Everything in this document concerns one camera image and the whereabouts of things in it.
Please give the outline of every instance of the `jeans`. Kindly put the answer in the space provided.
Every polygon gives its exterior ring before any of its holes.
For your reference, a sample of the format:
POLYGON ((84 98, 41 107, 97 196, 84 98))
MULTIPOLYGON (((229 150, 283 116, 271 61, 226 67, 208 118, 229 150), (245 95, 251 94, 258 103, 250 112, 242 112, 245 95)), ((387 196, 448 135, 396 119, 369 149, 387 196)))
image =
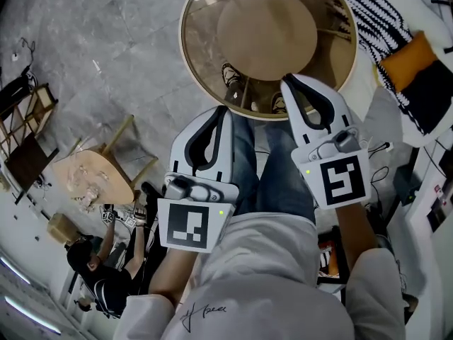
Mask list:
POLYGON ((265 126, 270 154, 261 180, 256 175, 255 135, 248 118, 233 113, 233 184, 239 187, 235 215, 271 212, 299 215, 315 223, 314 201, 291 159, 297 146, 289 121, 265 126))

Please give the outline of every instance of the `person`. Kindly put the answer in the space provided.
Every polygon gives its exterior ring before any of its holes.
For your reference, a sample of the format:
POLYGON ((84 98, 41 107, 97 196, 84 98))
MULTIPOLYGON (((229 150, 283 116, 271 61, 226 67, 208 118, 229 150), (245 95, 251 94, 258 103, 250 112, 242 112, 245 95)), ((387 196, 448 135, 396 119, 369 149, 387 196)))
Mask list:
POLYGON ((126 305, 128 295, 147 293, 151 277, 166 255, 166 248, 160 245, 159 228, 154 233, 154 241, 145 261, 145 243, 150 235, 147 225, 154 221, 157 213, 157 199, 161 195, 149 183, 142 184, 147 195, 146 215, 138 219, 125 253, 125 265, 119 270, 107 266, 115 237, 115 219, 108 225, 107 233, 99 251, 93 250, 89 240, 82 237, 68 248, 69 265, 83 279, 84 289, 76 301, 82 311, 90 311, 92 305, 97 310, 120 316, 126 305))
POLYGON ((336 210, 351 269, 343 306, 316 289, 314 199, 291 159, 289 123, 266 124, 270 154, 258 179, 253 121, 233 120, 239 197, 222 239, 210 254, 170 249, 149 294, 128 297, 114 339, 405 339, 399 272, 365 209, 336 210))

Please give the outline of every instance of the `glass tabletop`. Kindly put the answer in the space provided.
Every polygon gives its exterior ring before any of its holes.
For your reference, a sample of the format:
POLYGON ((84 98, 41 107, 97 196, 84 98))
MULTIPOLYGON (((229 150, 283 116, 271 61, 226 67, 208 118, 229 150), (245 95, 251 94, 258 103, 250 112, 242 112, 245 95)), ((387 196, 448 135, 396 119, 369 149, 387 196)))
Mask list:
MULTIPOLYGON (((273 115, 270 111, 271 99, 280 90, 280 80, 264 81, 241 72, 246 85, 241 105, 235 106, 224 100, 227 87, 221 69, 227 59, 219 44, 222 39, 218 36, 220 31, 218 25, 222 12, 229 3, 231 5, 231 1, 187 0, 180 21, 180 47, 183 59, 200 88, 233 111, 261 120, 287 119, 286 114, 273 115), (258 111, 251 110, 251 102, 255 102, 254 106, 258 111)), ((351 11, 345 0, 299 1, 308 9, 316 24, 316 49, 308 64, 300 72, 291 73, 316 78, 339 90, 348 80, 357 52, 357 33, 351 11), (340 29, 343 21, 338 17, 335 6, 346 12, 350 22, 348 27, 350 33, 344 33, 344 26, 340 29)), ((304 105, 307 112, 312 110, 308 102, 305 101, 304 105)))

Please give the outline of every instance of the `black and white striped blanket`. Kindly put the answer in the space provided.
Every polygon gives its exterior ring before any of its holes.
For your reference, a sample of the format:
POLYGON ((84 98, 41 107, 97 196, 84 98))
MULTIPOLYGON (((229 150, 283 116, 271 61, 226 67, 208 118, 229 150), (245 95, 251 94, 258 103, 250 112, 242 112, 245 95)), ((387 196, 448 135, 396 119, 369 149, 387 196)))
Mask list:
MULTIPOLYGON (((423 127, 415 116, 419 117, 419 105, 403 92, 396 92, 385 69, 380 62, 400 50, 412 40, 411 32, 400 13, 387 0, 347 0, 355 17, 359 44, 377 66, 377 74, 382 85, 398 102, 402 113, 407 115, 422 134, 429 133, 431 127, 423 127)), ((334 1, 337 16, 341 18, 340 31, 350 33, 349 20, 343 5, 334 1)))

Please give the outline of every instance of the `tile floor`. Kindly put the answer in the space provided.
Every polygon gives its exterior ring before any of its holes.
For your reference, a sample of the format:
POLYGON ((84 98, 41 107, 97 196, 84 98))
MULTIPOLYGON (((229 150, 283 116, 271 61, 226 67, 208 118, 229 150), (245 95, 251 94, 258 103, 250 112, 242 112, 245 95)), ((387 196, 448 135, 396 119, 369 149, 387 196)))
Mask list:
MULTIPOLYGON (((136 117, 134 131, 120 143, 118 151, 123 156, 119 161, 126 163, 132 176, 143 165, 140 157, 156 155, 159 163, 149 172, 149 179, 161 185, 173 138, 214 105, 193 83, 180 57, 177 32, 184 2, 6 2, 0 15, 3 83, 17 77, 30 61, 29 51, 20 44, 24 37, 36 44, 33 71, 59 99, 45 145, 58 146, 64 156, 78 137, 98 131, 97 124, 107 123, 114 130, 131 113, 136 117), (13 53, 18 54, 15 62, 13 53)), ((405 163, 407 153, 405 147, 394 150, 375 165, 390 164, 393 170, 405 163)), ((389 187, 385 182, 380 186, 389 187)))

